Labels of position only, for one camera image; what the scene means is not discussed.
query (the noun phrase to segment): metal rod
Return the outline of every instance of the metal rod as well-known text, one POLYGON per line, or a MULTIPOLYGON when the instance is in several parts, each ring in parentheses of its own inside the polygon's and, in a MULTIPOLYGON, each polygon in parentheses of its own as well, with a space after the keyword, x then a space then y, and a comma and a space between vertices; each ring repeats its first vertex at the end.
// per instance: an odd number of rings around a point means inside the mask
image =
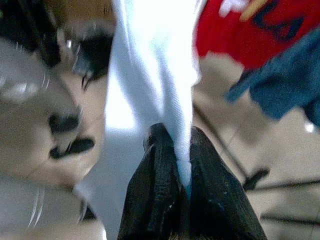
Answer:
POLYGON ((276 183, 269 186, 261 186, 255 189, 248 189, 248 192, 252 191, 270 191, 270 190, 278 190, 278 189, 286 189, 286 188, 300 188, 306 187, 310 185, 320 184, 320 179, 309 179, 301 182, 285 182, 285 183, 276 183))
POLYGON ((277 216, 272 214, 263 214, 260 217, 261 220, 281 222, 285 224, 298 224, 298 225, 312 225, 320 227, 320 221, 312 220, 308 218, 294 218, 292 216, 277 216))

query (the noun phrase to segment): white fabric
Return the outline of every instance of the white fabric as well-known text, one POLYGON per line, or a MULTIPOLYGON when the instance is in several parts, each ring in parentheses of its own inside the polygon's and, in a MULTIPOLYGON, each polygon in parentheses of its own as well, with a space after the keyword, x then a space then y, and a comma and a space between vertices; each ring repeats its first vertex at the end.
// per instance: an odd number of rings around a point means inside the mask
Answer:
POLYGON ((75 192, 118 235, 128 183, 144 156, 148 128, 164 123, 183 185, 190 187, 191 86, 200 79, 193 30, 203 0, 113 0, 117 27, 99 162, 75 192))
POLYGON ((240 13, 246 9, 249 4, 249 0, 223 0, 220 9, 219 16, 225 18, 230 11, 240 13))

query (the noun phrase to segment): tile floor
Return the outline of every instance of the tile floor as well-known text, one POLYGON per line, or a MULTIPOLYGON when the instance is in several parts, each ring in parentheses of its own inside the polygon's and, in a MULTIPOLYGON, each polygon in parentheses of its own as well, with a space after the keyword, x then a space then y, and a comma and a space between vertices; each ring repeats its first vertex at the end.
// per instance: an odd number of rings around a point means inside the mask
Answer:
MULTIPOLYGON (((242 67, 227 57, 211 56, 201 62, 201 68, 203 79, 194 87, 194 102, 210 120, 247 175, 261 167, 270 168, 269 176, 261 180, 258 187, 320 178, 320 134, 306 131, 306 120, 300 110, 291 111, 276 123, 262 115, 248 94, 237 103, 228 104, 223 94, 238 80, 242 67)), ((96 163, 104 127, 106 81, 93 82, 83 93, 80 77, 68 72, 63 72, 61 77, 75 101, 83 108, 80 135, 94 136, 94 149, 60 161, 49 158, 48 152, 54 143, 47 125, 48 116, 29 103, 0 118, 1 172, 70 188, 96 163)), ((197 114, 194 115, 194 124, 208 134, 223 160, 243 182, 245 178, 242 173, 197 114)), ((274 213, 320 220, 320 187, 317 185, 299 189, 248 191, 247 195, 258 217, 274 213)), ((261 224, 269 240, 320 239, 319 226, 265 220, 261 224)), ((82 225, 51 226, 37 232, 0 237, 0 240, 22 239, 105 240, 105 235, 101 223, 91 221, 82 225)))

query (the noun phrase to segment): white towel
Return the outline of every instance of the white towel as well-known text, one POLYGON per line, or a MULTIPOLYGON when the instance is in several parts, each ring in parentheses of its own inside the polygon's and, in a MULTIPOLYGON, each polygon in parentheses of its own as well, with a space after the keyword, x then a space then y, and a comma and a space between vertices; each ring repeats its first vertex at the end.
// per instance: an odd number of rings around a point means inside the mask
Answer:
POLYGON ((99 162, 74 189, 102 220, 120 227, 128 183, 144 155, 148 128, 164 123, 182 184, 190 187, 191 87, 199 79, 193 35, 203 0, 113 0, 115 30, 99 162))
POLYGON ((235 13, 241 13, 249 4, 249 0, 223 0, 220 9, 219 16, 225 18, 230 11, 235 13))

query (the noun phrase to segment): blue towel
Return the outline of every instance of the blue towel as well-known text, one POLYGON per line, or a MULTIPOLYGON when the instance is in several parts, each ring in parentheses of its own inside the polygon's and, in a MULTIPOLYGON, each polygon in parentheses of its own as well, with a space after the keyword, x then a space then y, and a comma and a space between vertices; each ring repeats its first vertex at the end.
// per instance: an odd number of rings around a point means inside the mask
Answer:
POLYGON ((225 97, 234 102, 247 89, 266 115, 279 120, 301 107, 320 127, 320 27, 263 67, 244 72, 225 97))

